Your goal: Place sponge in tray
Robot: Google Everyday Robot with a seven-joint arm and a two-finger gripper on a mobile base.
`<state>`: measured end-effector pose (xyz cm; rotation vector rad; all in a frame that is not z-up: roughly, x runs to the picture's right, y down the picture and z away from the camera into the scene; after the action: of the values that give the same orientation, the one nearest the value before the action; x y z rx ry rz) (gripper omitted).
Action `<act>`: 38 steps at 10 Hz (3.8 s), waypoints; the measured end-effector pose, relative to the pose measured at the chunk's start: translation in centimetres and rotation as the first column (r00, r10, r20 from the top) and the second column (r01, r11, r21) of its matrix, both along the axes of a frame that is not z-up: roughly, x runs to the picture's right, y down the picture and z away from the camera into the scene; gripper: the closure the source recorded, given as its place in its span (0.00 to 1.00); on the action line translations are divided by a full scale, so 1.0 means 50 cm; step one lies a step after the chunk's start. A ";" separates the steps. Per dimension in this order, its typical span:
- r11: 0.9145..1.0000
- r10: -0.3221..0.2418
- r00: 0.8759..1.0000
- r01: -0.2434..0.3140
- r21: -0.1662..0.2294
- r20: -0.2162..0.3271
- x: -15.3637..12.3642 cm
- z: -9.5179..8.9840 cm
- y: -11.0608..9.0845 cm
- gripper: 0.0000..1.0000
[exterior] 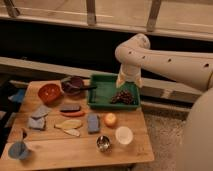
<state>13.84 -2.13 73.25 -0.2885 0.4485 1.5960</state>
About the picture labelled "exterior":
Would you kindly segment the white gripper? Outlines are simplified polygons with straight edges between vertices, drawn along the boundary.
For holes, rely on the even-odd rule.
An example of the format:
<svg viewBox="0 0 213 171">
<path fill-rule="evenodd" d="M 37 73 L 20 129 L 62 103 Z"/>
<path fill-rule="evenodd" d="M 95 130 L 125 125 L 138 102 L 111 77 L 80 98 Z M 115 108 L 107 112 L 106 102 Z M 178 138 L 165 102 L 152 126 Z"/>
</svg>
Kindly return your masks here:
<svg viewBox="0 0 213 171">
<path fill-rule="evenodd" d="M 140 68 L 130 64 L 122 64 L 117 77 L 116 87 L 121 87 L 125 81 L 134 82 L 138 88 L 142 88 L 143 83 Z"/>
</svg>

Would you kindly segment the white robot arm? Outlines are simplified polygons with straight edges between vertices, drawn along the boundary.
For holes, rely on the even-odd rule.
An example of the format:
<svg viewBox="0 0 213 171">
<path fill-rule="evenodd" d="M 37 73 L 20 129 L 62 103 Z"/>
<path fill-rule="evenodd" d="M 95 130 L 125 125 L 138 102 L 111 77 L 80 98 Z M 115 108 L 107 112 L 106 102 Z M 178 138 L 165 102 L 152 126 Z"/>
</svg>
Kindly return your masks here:
<svg viewBox="0 0 213 171">
<path fill-rule="evenodd" d="M 115 57 L 121 63 L 117 87 L 142 87 L 144 69 L 203 92 L 187 117 L 176 171 L 213 171 L 213 53 L 151 50 L 139 33 L 118 45 Z"/>
</svg>

